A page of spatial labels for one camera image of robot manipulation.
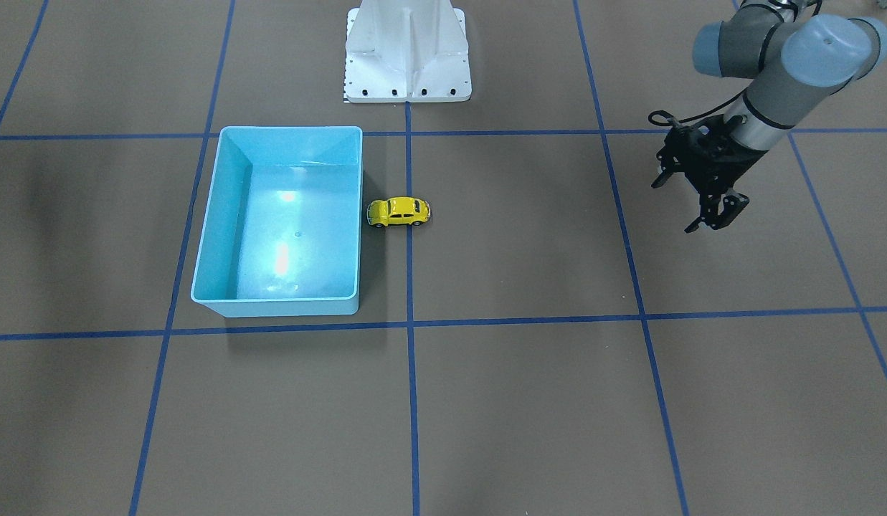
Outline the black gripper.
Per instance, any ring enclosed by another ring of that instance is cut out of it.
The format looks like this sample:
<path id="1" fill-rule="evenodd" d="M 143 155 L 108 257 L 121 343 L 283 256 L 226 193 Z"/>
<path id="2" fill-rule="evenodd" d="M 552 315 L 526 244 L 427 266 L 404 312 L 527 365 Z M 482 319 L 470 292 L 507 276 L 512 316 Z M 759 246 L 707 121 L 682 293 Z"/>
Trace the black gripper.
<path id="1" fill-rule="evenodd" d="M 658 151 L 658 173 L 652 188 L 660 188 L 682 173 L 699 193 L 698 218 L 685 227 L 685 233 L 693 233 L 701 225 L 713 231 L 731 225 L 750 204 L 748 196 L 731 187 L 762 157 L 761 150 L 733 138 L 742 117 L 736 122 L 725 120 L 725 115 L 708 115 L 702 120 L 677 120 L 672 115 L 659 118 L 658 125 L 669 131 Z"/>

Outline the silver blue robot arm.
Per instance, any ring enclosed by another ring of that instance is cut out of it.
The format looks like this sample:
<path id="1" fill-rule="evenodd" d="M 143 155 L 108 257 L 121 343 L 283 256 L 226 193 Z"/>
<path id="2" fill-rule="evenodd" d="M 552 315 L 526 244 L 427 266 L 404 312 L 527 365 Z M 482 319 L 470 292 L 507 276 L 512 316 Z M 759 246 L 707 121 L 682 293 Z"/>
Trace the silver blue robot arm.
<path id="1" fill-rule="evenodd" d="M 656 154 L 659 188 L 683 174 L 698 193 L 687 226 L 713 231 L 737 218 L 750 199 L 735 185 L 821 102 L 875 70 L 887 56 L 887 26 L 873 17 L 823 14 L 819 1 L 744 1 L 731 19 L 708 24 L 693 42 L 702 75 L 744 78 L 735 97 L 691 118 L 659 109 L 666 127 Z"/>

